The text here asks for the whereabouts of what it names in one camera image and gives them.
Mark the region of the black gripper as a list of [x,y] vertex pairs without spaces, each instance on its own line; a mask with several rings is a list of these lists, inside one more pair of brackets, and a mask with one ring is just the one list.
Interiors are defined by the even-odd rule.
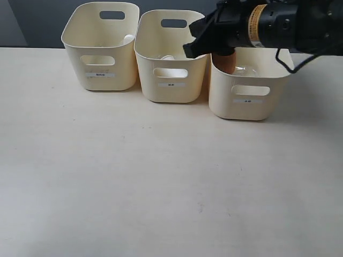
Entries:
[[[206,54],[231,54],[236,47],[251,47],[248,36],[248,19],[252,12],[252,1],[219,1],[212,17],[205,16],[189,25],[196,38],[183,45],[187,58]],[[208,28],[209,37],[199,37]]]

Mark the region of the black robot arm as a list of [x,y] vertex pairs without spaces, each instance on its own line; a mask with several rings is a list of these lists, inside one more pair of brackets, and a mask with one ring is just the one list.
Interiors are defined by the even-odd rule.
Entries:
[[342,1],[219,1],[189,30],[187,58],[243,47],[342,56]]

